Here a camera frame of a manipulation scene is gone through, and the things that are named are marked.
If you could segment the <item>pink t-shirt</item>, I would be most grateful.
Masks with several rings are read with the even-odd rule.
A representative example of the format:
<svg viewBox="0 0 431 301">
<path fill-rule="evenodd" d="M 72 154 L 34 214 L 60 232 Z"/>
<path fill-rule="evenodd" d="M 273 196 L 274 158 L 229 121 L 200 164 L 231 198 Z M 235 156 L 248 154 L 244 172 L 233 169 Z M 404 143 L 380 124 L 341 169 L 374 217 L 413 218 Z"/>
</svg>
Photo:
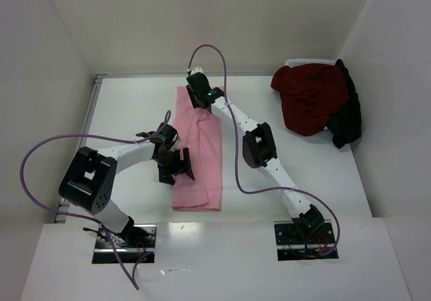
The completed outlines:
<svg viewBox="0 0 431 301">
<path fill-rule="evenodd" d="M 189 150 L 194 179 L 175 178 L 172 209 L 220 211 L 222 207 L 222 121 L 201 108 L 193 108 L 186 87 L 176 89 L 174 128 L 179 147 Z"/>
</svg>

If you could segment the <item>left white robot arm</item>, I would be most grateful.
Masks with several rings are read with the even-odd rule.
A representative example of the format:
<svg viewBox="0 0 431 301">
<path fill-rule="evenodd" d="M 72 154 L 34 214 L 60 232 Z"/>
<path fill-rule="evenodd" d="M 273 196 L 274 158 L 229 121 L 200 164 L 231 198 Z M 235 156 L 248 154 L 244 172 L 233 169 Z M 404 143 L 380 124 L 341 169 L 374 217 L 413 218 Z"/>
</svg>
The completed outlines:
<svg viewBox="0 0 431 301">
<path fill-rule="evenodd" d="M 99 150 L 84 146 L 75 154 L 61 181 L 59 194 L 86 210 L 126 244 L 138 242 L 147 234 L 111 199 L 115 176 L 152 160 L 158 166 L 160 183 L 174 185 L 175 177 L 181 174 L 194 180 L 189 149 L 176 148 L 177 139 L 174 127 L 161 124 L 157 131 L 136 134 L 131 143 Z"/>
</svg>

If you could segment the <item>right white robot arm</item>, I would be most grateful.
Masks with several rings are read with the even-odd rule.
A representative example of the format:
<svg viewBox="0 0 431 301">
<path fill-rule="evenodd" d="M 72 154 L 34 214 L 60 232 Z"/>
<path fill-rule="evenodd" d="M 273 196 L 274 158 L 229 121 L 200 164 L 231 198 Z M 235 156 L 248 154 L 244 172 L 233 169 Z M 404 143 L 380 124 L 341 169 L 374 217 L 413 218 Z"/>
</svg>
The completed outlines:
<svg viewBox="0 0 431 301">
<path fill-rule="evenodd" d="M 277 156 L 271 127 L 258 123 L 241 111 L 221 88 L 212 88 L 201 68 L 187 70 L 187 92 L 195 108 L 202 108 L 232 123 L 236 131 L 236 149 L 242 150 L 246 164 L 259 171 L 279 191 L 294 223 L 302 244 L 308 244 L 312 236 L 324 224 L 319 209 L 295 186 Z"/>
</svg>

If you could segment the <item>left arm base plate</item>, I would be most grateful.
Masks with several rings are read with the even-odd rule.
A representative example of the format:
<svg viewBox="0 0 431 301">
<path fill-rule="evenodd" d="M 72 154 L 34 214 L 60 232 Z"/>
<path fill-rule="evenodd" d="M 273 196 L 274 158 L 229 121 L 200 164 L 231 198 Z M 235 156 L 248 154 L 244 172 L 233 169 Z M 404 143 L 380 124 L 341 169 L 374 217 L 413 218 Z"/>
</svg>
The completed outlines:
<svg viewBox="0 0 431 301">
<path fill-rule="evenodd" d="M 125 264 L 132 264 L 143 257 L 142 263 L 154 263 L 157 226 L 155 224 L 136 224 L 135 229 L 138 231 L 137 237 L 129 242 L 125 242 L 113 233 L 111 234 L 120 260 Z M 99 227 L 94 233 L 96 234 L 96 241 L 92 264 L 118 263 L 103 229 Z"/>
</svg>

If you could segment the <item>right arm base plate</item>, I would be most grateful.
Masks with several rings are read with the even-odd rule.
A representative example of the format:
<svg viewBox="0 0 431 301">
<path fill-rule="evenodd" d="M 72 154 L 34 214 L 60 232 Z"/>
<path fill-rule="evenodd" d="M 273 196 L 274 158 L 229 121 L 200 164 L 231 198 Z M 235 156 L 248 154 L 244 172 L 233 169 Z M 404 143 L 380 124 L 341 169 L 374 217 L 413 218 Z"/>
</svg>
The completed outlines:
<svg viewBox="0 0 431 301">
<path fill-rule="evenodd" d="M 333 227 L 329 220 L 326 220 L 323 226 L 308 239 L 307 245 L 304 244 L 303 239 L 297 233 L 292 221 L 274 222 L 273 226 L 278 261 L 339 258 L 336 249 L 328 255 L 321 255 L 321 252 L 331 249 L 335 243 Z"/>
</svg>

